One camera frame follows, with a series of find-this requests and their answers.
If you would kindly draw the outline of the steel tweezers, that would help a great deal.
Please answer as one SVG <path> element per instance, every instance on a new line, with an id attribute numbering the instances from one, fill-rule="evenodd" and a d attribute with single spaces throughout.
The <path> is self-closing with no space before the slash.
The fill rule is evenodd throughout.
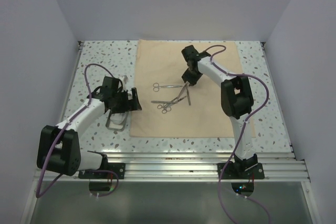
<path id="1" fill-rule="evenodd" d="M 186 96 L 187 96 L 187 100 L 188 100 L 188 105 L 191 106 L 191 97 L 190 97 L 190 92 L 189 92 L 189 89 L 188 89 L 189 85 L 190 84 L 188 82 L 185 83 L 185 91 L 186 91 Z"/>

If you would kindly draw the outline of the steel forceps with rings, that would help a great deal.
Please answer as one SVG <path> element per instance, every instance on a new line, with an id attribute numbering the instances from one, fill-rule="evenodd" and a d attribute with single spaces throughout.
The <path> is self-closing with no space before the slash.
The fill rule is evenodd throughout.
<path id="1" fill-rule="evenodd" d="M 175 99 L 179 99 L 179 98 L 183 97 L 184 92 L 185 92 L 185 84 L 181 87 L 181 90 L 178 93 L 178 95 L 175 98 L 173 98 L 171 101 L 174 101 Z M 158 104 L 157 108 L 161 107 L 162 105 L 166 105 L 166 104 Z"/>

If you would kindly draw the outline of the steel scissors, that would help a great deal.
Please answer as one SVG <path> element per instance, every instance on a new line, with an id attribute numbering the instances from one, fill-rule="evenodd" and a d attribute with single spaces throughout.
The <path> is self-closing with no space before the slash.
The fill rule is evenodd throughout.
<path id="1" fill-rule="evenodd" d="M 153 83 L 153 91 L 159 92 L 161 89 L 167 89 L 167 88 L 181 88 L 182 85 L 160 85 L 159 83 Z"/>
<path id="2" fill-rule="evenodd" d="M 175 99 L 172 102 L 167 103 L 166 105 L 162 105 L 161 107 L 158 107 L 159 109 L 161 109 L 161 112 L 163 114 L 166 114 L 168 112 L 170 112 L 172 110 L 172 106 L 178 104 L 179 102 L 183 101 L 187 96 L 183 96 L 179 99 Z"/>

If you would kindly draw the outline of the white sterile packet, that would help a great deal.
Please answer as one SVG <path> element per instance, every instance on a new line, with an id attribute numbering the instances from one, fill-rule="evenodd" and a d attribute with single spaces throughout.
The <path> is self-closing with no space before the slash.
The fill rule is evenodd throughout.
<path id="1" fill-rule="evenodd" d="M 127 113 L 115 113 L 109 116 L 110 123 L 120 125 L 127 118 Z"/>

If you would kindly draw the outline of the steel scalpel handle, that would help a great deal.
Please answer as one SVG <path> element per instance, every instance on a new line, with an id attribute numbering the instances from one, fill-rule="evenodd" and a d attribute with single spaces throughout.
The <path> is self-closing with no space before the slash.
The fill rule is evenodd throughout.
<path id="1" fill-rule="evenodd" d="M 152 100 L 151 103 L 154 103 L 154 104 L 167 104 L 167 103 L 175 103 L 175 101 L 159 101 L 159 100 Z"/>

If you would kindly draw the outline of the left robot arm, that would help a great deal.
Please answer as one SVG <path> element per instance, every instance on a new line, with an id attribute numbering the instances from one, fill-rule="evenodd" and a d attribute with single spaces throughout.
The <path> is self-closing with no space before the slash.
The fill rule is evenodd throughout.
<path id="1" fill-rule="evenodd" d="M 72 176 L 78 171 L 90 170 L 97 178 L 109 172 L 106 155 L 100 152 L 84 152 L 80 137 L 98 118 L 110 112 L 122 114 L 140 111 L 137 89 L 124 89 L 121 79 L 104 77 L 101 86 L 93 90 L 83 105 L 69 118 L 55 126 L 46 125 L 40 134 L 37 167 Z"/>

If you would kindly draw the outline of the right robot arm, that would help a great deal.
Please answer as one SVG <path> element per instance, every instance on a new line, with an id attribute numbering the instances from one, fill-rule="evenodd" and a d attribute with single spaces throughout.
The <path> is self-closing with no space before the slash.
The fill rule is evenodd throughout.
<path id="1" fill-rule="evenodd" d="M 233 161 L 227 162 L 225 173 L 246 178 L 258 164 L 257 154 L 253 148 L 251 126 L 248 117 L 251 114 L 254 98 L 249 79 L 244 74 L 231 73 L 214 61 L 207 51 L 198 52 L 193 45 L 182 50 L 187 69 L 182 80 L 191 86 L 206 75 L 220 87 L 220 104 L 229 117 L 235 139 Z"/>

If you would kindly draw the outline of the metal instrument tray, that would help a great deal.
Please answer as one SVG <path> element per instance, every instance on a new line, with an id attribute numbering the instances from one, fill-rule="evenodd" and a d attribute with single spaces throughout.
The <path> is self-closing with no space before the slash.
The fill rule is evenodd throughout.
<path id="1" fill-rule="evenodd" d="M 122 132 L 126 127 L 128 115 L 128 112 L 112 113 L 110 111 L 106 121 L 106 128 L 108 130 Z"/>

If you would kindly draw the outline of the beige cloth mat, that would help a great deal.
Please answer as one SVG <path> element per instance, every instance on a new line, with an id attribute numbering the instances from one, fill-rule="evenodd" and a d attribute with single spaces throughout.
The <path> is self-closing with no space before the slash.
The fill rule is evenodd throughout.
<path id="1" fill-rule="evenodd" d="M 142 111 L 131 114 L 130 134 L 133 137 L 233 137 L 233 128 L 221 108 L 220 87 L 209 77 L 202 76 L 189 88 L 188 100 L 172 106 L 163 114 L 152 100 L 171 101 L 181 88 L 153 91 L 153 83 L 183 85 L 182 74 L 187 63 L 181 51 L 190 42 L 139 40 L 135 62 L 134 85 Z"/>

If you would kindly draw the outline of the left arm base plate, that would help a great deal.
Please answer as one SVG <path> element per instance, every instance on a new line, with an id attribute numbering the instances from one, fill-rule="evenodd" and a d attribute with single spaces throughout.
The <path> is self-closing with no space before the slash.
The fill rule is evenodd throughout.
<path id="1" fill-rule="evenodd" d="M 98 170 L 82 170 L 78 174 L 80 179 L 124 179 L 126 171 L 125 163 L 107 163 Z"/>

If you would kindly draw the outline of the aluminium rail frame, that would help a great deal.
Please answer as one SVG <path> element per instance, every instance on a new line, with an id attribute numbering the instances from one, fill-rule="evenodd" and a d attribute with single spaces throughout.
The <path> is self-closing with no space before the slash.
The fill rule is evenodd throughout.
<path id="1" fill-rule="evenodd" d="M 253 139 L 265 178 L 254 181 L 251 199 L 222 182 L 222 202 L 240 223 L 320 223 L 306 163 L 293 152 L 273 89 L 263 43 L 237 41 L 242 68 L 268 86 L 268 105 L 253 120 Z M 125 178 L 111 196 L 95 199 L 89 181 L 63 176 L 41 198 L 29 195 L 22 223 L 225 223 L 217 196 L 217 164 L 226 161 L 232 138 L 135 138 L 112 131 L 102 117 L 81 142 L 110 162 L 125 163 Z"/>

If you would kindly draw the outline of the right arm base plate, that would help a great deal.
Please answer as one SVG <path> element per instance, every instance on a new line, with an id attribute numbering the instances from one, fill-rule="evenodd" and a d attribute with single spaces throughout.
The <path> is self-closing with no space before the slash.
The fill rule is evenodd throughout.
<path id="1" fill-rule="evenodd" d="M 225 168 L 221 179 L 224 180 L 249 180 L 265 179 L 262 163 L 258 163 L 249 168 L 239 168 L 234 162 L 229 162 Z"/>

